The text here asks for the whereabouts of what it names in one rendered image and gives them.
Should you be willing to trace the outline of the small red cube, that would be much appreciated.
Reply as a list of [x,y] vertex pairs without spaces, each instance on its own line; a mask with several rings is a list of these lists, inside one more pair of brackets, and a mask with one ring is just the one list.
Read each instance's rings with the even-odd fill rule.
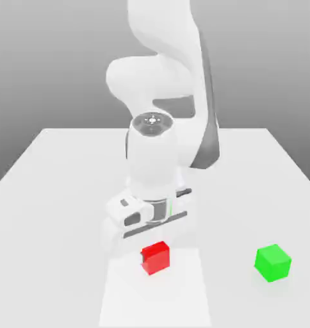
[[170,248],[164,241],[143,248],[141,255],[142,267],[149,275],[170,266]]

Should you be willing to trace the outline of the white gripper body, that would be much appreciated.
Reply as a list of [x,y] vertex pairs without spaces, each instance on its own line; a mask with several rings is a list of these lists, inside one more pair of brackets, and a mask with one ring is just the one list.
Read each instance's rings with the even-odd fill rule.
[[184,211],[173,215],[163,223],[145,225],[124,233],[118,241],[118,252],[137,252],[161,241],[171,245],[178,237],[188,234],[194,229],[195,212]]

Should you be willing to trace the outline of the small green cube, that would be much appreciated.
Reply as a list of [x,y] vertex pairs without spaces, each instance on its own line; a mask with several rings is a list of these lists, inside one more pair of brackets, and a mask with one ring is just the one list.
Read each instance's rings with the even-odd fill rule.
[[274,282],[288,276],[292,258],[277,244],[257,250],[254,267],[267,282]]

